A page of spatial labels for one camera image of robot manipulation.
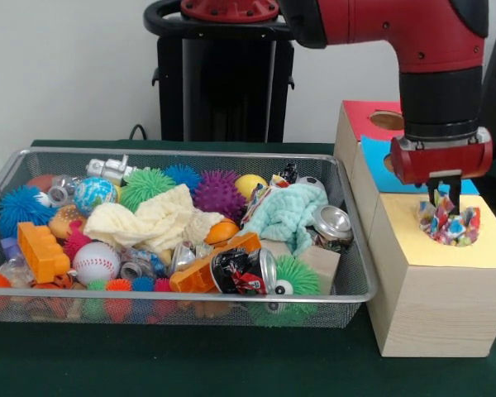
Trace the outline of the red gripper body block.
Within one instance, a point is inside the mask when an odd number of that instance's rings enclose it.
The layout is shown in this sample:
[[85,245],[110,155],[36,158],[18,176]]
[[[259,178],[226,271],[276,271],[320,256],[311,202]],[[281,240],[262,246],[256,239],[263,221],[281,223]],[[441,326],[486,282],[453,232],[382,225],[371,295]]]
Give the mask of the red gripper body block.
[[414,142],[393,139],[390,145],[393,171],[403,184],[426,184],[430,179],[460,176],[462,179],[484,175],[493,161],[493,144],[418,149]]

